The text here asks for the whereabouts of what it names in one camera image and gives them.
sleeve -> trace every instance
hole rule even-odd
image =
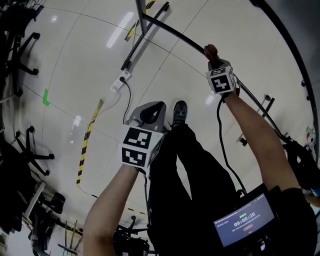
[[[284,190],[277,205],[280,255],[313,256],[318,239],[317,222],[302,191],[298,188]]]

green tape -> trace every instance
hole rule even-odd
[[[47,97],[48,97],[48,93],[49,93],[49,90],[46,88],[46,89],[44,89],[44,94],[43,94],[43,101],[42,101],[42,103],[44,104],[44,105],[46,105],[47,107],[49,107],[49,105],[50,105],[50,102],[49,101],[47,101]]]

shoe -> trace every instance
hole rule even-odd
[[[188,114],[187,103],[183,100],[179,100],[173,109],[173,122],[171,127],[175,128],[179,125],[184,125],[186,123],[186,118]]]

chair leg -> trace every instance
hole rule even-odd
[[[17,63],[20,61],[17,59],[18,57],[18,52],[17,48],[19,45],[19,40],[17,39],[17,36],[15,37],[14,43],[13,43],[13,50],[12,50],[12,58],[10,62],[10,73],[12,76],[12,86],[13,86],[13,92],[15,95],[18,94],[19,92],[19,77],[18,77],[18,70],[17,70]]]
[[[20,148],[22,149],[22,151],[24,152],[24,153],[27,153],[27,149],[25,148],[25,146],[22,144],[22,142],[20,141],[20,139],[18,139],[18,137],[19,136],[15,136],[15,140],[16,140],[16,142],[18,142],[18,144],[19,144],[19,146],[20,146]]]
[[[27,48],[28,44],[31,42],[32,39],[37,39],[39,38],[40,34],[39,33],[32,33],[28,39],[24,42],[24,44],[20,47],[19,51],[18,51],[18,55],[19,55],[19,59],[22,56],[22,54],[24,53],[25,49]]]
[[[25,140],[26,150],[28,155],[31,154],[31,147],[30,147],[30,129],[26,129],[26,140]]]
[[[38,160],[52,160],[52,159],[55,159],[55,156],[53,154],[49,154],[49,155],[34,154],[33,158]]]
[[[24,72],[27,72],[28,74],[33,75],[33,76],[36,76],[39,73],[38,69],[31,70],[30,68],[28,68],[25,65],[23,65],[21,62],[18,63],[18,69],[20,69],[20,70],[22,70]]]
[[[30,159],[31,164],[33,164],[33,166],[35,168],[37,168],[39,170],[40,173],[42,173],[44,176],[48,176],[49,175],[49,171],[46,170],[45,172],[42,170],[42,168],[39,166],[39,164],[36,162],[36,160],[34,159]]]

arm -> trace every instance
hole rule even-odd
[[[314,207],[320,207],[320,196],[304,195],[305,200]]]
[[[273,128],[254,109],[235,93],[224,100],[240,125],[261,171],[262,181],[268,190],[275,186],[286,190],[300,188],[283,146]]]
[[[83,230],[85,256],[115,255],[113,235],[138,173],[135,167],[123,164],[93,204]]]

